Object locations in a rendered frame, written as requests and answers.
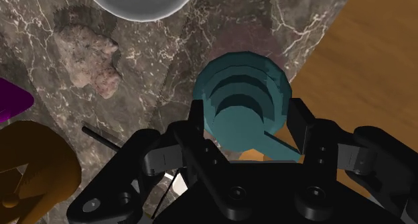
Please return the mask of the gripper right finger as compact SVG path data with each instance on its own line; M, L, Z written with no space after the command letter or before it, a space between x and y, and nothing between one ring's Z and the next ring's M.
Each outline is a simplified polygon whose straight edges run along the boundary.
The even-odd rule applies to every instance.
M352 133L289 101L287 128L305 156L286 224L418 224L418 153L373 126Z

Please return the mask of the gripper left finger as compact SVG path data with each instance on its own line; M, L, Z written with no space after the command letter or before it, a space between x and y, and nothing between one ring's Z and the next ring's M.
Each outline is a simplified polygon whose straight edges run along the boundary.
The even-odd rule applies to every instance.
M143 204L168 170L185 171L189 186L150 224L233 224L253 213L249 189L234 166L204 139L204 110L194 100L186 121L136 131L71 203L69 224L145 224Z

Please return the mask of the teal measuring cup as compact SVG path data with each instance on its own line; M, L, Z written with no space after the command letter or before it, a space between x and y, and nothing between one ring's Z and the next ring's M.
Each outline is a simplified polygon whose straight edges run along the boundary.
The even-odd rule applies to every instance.
M210 61L193 90L193 98L203 102L205 130L223 148L297 162L298 150L274 136L285 125L291 96L285 73L254 52L229 52Z

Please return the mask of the brown rounded figure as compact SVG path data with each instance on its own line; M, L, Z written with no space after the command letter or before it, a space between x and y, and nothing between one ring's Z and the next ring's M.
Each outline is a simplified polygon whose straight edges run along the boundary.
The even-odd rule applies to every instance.
M54 130L34 121L0 129L0 224L35 224L81 178L76 153Z

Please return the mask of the brown speckled lumpy chunk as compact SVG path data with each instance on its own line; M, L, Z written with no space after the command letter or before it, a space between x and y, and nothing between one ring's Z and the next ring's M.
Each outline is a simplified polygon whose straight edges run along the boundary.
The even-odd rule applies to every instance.
M54 30L63 65L75 87L90 85L102 98L117 91L121 76L113 66L119 46L85 25L70 24Z

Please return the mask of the purple rounded object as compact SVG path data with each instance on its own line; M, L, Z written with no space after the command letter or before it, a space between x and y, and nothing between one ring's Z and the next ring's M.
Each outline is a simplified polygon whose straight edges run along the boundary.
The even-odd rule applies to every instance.
M29 109L33 103L34 98L29 92L0 78L0 123Z

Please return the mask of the grey bowl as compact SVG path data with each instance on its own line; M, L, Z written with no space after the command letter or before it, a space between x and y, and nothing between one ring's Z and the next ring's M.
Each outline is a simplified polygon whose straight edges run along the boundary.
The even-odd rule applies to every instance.
M150 22L169 17L190 0L93 0L104 10L128 21Z

